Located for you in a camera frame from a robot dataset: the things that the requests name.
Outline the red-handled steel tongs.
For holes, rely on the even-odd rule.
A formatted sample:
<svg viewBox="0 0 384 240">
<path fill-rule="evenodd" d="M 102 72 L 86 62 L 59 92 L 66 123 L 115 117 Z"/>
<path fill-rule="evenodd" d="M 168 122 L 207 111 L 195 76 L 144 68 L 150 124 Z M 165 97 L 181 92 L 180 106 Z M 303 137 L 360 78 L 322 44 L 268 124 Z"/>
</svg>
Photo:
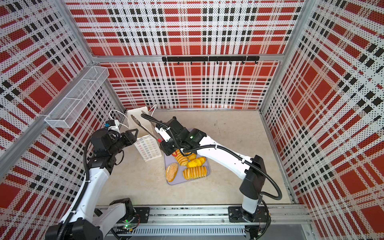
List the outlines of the red-handled steel tongs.
<svg viewBox="0 0 384 240">
<path fill-rule="evenodd" d="M 129 116 L 133 120 L 133 122 L 140 127 L 141 130 L 143 130 L 145 133 L 144 135 L 150 135 L 153 137 L 158 143 L 162 141 L 161 138 L 159 138 L 156 133 L 154 133 L 153 130 L 153 124 L 152 122 L 148 121 L 147 119 L 144 119 L 142 117 L 142 114 L 147 114 L 144 110 L 138 110 L 133 111 L 129 113 Z"/>
</svg>

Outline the white flowered paper bag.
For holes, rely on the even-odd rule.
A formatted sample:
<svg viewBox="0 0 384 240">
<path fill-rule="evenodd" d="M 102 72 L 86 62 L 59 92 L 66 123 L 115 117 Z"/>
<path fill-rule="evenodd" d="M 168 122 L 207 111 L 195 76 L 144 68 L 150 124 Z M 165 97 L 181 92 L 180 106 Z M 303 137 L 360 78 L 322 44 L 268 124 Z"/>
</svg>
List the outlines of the white flowered paper bag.
<svg viewBox="0 0 384 240">
<path fill-rule="evenodd" d="M 141 130 L 140 127 L 137 126 L 129 116 L 129 113 L 138 110 L 144 110 L 147 114 L 149 113 L 147 107 L 128 110 L 126 113 L 122 113 L 118 110 L 110 110 L 109 117 L 111 120 L 118 120 L 120 122 L 120 133 L 132 129 L 139 130 L 137 141 L 135 142 L 135 147 L 141 154 L 143 160 L 148 162 L 150 160 L 161 157 L 162 153 L 159 148 L 159 143 L 150 135 L 144 135 L 145 132 Z"/>
</svg>

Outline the short round ribbed bread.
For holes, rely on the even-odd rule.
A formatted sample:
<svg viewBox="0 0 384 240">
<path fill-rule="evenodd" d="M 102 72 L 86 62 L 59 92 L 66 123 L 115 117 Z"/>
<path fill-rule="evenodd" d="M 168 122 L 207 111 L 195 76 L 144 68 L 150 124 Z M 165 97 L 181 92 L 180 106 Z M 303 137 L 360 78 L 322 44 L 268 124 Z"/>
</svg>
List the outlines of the short round ribbed bread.
<svg viewBox="0 0 384 240">
<path fill-rule="evenodd" d="M 189 161 L 193 161 L 194 159 L 197 158 L 197 155 L 194 154 L 194 153 L 191 153 L 189 156 L 187 156 L 187 158 L 188 158 Z"/>
</svg>

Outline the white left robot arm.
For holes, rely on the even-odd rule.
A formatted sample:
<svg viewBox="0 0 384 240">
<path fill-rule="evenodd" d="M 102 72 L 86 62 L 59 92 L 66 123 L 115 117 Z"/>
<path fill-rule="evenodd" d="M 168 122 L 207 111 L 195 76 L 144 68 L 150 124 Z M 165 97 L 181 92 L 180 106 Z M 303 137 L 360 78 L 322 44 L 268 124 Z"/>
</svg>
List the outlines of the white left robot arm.
<svg viewBox="0 0 384 240">
<path fill-rule="evenodd" d="M 129 199 L 118 200 L 106 212 L 94 218 L 96 204 L 102 188 L 109 179 L 116 155 L 137 141 L 138 129 L 123 133 L 103 128 L 95 131 L 87 140 L 84 150 L 94 147 L 92 157 L 83 156 L 85 178 L 75 200 L 59 223 L 50 226 L 47 240 L 102 240 L 114 225 L 131 215 L 133 207 Z"/>
</svg>

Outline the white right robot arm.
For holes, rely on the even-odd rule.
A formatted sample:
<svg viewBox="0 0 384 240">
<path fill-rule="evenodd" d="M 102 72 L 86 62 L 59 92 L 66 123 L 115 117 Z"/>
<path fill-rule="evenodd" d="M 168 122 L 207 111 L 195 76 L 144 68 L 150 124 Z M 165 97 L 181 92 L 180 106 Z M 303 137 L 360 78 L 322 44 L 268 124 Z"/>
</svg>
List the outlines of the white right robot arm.
<svg viewBox="0 0 384 240">
<path fill-rule="evenodd" d="M 240 192 L 243 202 L 240 213 L 245 222 L 257 220 L 257 208 L 263 197 L 281 200 L 283 195 L 277 183 L 267 174 L 264 160 L 256 155 L 253 158 L 236 153 L 213 140 L 198 129 L 188 130 L 173 117 L 164 123 L 142 113 L 141 117 L 155 124 L 155 131 L 162 140 L 160 149 L 166 156 L 173 156 L 180 166 L 184 166 L 186 181 L 203 178 L 208 171 L 198 158 L 208 158 L 230 170 L 242 180 Z"/>
</svg>

